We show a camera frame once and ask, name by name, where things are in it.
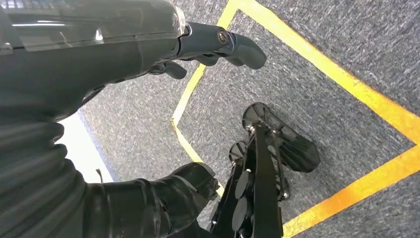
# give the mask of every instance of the screw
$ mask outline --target screw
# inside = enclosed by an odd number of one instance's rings
[[[218,39],[222,44],[226,44],[227,43],[227,32],[223,29],[220,29],[217,33]]]

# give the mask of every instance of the white floor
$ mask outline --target white floor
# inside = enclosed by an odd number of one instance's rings
[[[64,136],[57,142],[67,147],[66,158],[73,161],[74,166],[80,171],[86,182],[101,182],[101,177],[96,172],[99,169],[104,182],[112,182],[99,152],[90,138],[85,126],[76,113],[60,122],[64,126]]]

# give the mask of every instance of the gray carpet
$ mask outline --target gray carpet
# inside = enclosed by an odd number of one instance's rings
[[[420,115],[418,2],[260,2],[362,81]],[[214,24],[226,1],[177,4],[188,20]],[[243,110],[255,101],[271,105],[293,129],[312,140],[321,155],[321,165],[312,174],[286,171],[292,197],[282,207],[285,222],[413,146],[249,17],[238,13],[231,30],[261,46],[268,55],[266,67],[254,71],[220,60],[206,70],[179,123],[222,184],[230,171],[227,151],[246,135],[240,123]],[[182,64],[189,70],[184,80],[145,76],[112,85],[83,108],[93,136],[120,180],[157,179],[190,161],[169,122],[197,66]],[[416,237],[413,223],[419,213],[414,208],[420,190],[416,180],[418,174],[299,236]],[[206,209],[202,214],[201,224],[208,213]]]

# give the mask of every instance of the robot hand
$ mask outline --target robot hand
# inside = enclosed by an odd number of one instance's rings
[[[267,60],[251,39],[221,27],[189,22],[185,32],[178,38],[176,53],[156,62],[149,74],[166,73],[176,79],[184,78],[187,71],[173,60],[197,60],[213,66],[219,58],[225,58],[233,65],[246,65],[252,69],[261,68]]]

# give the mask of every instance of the yellow tape line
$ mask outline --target yellow tape line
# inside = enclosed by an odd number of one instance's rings
[[[416,146],[367,175],[356,180],[332,197],[284,225],[284,237],[292,237],[324,221],[378,191],[420,171],[420,146]]]
[[[238,2],[238,8],[366,104],[415,144],[420,143],[420,118],[416,115],[373,90],[334,63],[255,0],[242,0]],[[419,170],[420,147],[416,146],[286,223],[284,225],[285,237],[292,237]]]
[[[255,0],[242,0],[238,7],[290,48],[309,60],[320,71],[366,104],[403,135],[420,144],[420,118],[376,92],[345,69],[334,63],[302,36]]]
[[[236,11],[238,8],[236,7],[236,0],[230,0],[226,8],[223,10],[222,15],[220,16],[219,21],[217,22],[217,25],[220,27],[223,27],[227,29],[229,27],[230,22],[232,21],[233,17],[235,16]],[[191,95],[194,92],[194,89],[196,88],[198,82],[202,78],[204,71],[206,69],[206,66],[203,64],[200,64],[196,71],[194,71],[193,76],[191,77],[190,81],[187,84],[187,87],[185,88],[184,92],[182,93],[181,99],[178,102],[178,105],[176,106],[176,109],[172,115],[171,118],[171,124],[175,131],[176,137],[179,140],[179,143],[181,144],[182,148],[184,148],[185,152],[187,152],[188,156],[194,161],[194,162],[203,162],[200,156],[196,153],[196,151],[193,149],[191,144],[185,139],[184,135],[182,135],[181,131],[178,128],[179,120],[181,120],[182,114],[184,114],[185,108],[187,107],[187,104],[191,98]],[[217,193],[222,196],[224,193],[223,186],[219,183],[219,189],[217,190]]]

